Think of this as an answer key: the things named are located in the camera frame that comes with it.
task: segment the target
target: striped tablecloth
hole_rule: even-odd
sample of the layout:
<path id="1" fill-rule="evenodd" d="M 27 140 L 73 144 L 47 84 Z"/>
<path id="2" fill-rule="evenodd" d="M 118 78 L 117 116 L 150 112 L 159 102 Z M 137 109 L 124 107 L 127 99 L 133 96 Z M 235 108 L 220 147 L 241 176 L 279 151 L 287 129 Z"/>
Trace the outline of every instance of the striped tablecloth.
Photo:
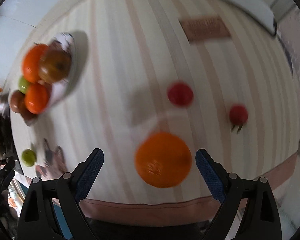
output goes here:
<path id="1" fill-rule="evenodd" d="M 219 15 L 231 38 L 190 44 L 179 21 L 207 15 Z M 81 0 L 50 21 L 27 40 L 7 86 L 17 88 L 27 48 L 48 43 L 57 32 L 75 37 L 81 75 L 70 95 L 34 126 L 11 113 L 13 137 L 18 154 L 36 147 L 38 163 L 43 138 L 61 146 L 69 171 L 101 148 L 105 162 L 89 199 L 154 205 L 209 196 L 195 166 L 200 148 L 245 179 L 296 152 L 297 97 L 284 52 L 239 9 L 221 0 Z M 177 80 L 194 92 L 189 108 L 176 108 L 167 98 Z M 249 120 L 236 134 L 228 112 L 238 102 L 247 106 Z M 159 130 L 179 136 L 193 155 L 189 175 L 174 188 L 152 187 L 134 168 L 138 145 Z M 36 176 L 33 167 L 23 169 Z"/>

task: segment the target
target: brown tag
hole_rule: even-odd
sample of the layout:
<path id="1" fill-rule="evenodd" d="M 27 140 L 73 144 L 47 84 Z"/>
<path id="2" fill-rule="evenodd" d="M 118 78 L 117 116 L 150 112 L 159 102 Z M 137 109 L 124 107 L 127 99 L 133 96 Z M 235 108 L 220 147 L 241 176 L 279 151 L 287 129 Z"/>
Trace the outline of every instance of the brown tag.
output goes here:
<path id="1" fill-rule="evenodd" d="M 227 27 L 218 15 L 180 20 L 180 24 L 189 42 L 231 37 Z"/>

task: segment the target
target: tangerine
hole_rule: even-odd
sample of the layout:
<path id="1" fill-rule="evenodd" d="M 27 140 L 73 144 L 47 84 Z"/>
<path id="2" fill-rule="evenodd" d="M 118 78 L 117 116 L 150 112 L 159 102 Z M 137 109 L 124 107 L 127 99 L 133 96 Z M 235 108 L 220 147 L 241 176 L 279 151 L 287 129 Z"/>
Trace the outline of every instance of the tangerine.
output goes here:
<path id="1" fill-rule="evenodd" d="M 39 83 L 31 84 L 25 95 L 26 108 L 33 114 L 40 114 L 49 101 L 49 94 L 45 86 Z"/>
<path id="2" fill-rule="evenodd" d="M 186 143 L 167 132 L 151 135 L 139 147 L 135 156 L 139 176 L 158 188 L 180 184 L 188 175 L 191 164 L 191 152 Z"/>
<path id="3" fill-rule="evenodd" d="M 39 77 L 39 61 L 41 56 L 48 49 L 46 44 L 36 44 L 25 55 L 22 62 L 23 77 L 31 83 L 36 83 L 40 80 Z"/>

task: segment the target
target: cherry tomato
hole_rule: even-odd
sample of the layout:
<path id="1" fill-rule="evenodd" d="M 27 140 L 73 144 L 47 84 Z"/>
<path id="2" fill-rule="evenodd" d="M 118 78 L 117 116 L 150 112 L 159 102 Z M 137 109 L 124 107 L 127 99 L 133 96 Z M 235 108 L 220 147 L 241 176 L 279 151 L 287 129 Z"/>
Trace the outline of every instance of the cherry tomato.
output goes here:
<path id="1" fill-rule="evenodd" d="M 173 83 L 167 92 L 169 101 L 175 106 L 187 107 L 193 100 L 192 89 L 183 82 Z"/>
<path id="2" fill-rule="evenodd" d="M 233 105 L 229 113 L 230 122 L 233 125 L 243 125 L 248 120 L 248 111 L 244 105 Z"/>

